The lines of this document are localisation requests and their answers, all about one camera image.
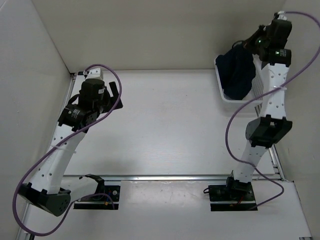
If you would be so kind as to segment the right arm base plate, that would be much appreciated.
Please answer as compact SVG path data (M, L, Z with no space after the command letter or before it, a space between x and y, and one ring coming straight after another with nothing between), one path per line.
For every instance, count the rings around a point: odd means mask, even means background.
M231 192L225 185L209 185L203 190L209 195L211 212L257 211L257 202L253 187L246 192Z

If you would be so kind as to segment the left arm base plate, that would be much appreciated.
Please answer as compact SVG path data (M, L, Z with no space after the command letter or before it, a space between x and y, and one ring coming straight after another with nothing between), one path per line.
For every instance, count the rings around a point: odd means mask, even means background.
M95 196L83 197L74 203L75 210L118 210L120 201L120 185L105 185L105 180L100 176L87 174L87 179L97 183Z

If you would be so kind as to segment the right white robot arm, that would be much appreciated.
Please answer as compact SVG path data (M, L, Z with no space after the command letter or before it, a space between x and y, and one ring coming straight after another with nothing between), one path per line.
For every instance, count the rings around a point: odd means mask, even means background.
M263 94L258 118L246 127L247 142L242 157L226 181L224 193L230 200L244 198L263 155L293 126L286 117L286 89L283 87L291 65L292 53L285 48L291 30L290 21L273 19L270 24L259 26L243 43L243 47L261 61Z

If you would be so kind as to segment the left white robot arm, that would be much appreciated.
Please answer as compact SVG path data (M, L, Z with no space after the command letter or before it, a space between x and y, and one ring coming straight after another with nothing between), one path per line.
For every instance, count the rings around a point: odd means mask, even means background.
M100 176L86 174L75 181L63 180L67 166L88 130L85 129L65 142L62 140L87 128L111 108L122 108L118 96L114 81L109 86L100 79L89 78L82 82L79 93L68 101L57 121L51 142L54 152L37 167L29 182L19 187L18 194L21 197L56 217L61 216L74 200L85 196L93 200L103 198L105 184Z

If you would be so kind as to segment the navy blue shorts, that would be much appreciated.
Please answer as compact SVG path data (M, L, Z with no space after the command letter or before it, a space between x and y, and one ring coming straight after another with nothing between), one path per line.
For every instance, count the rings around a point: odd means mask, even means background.
M256 68L252 54L242 45L236 45L216 60L223 93L231 100L243 100L252 89Z

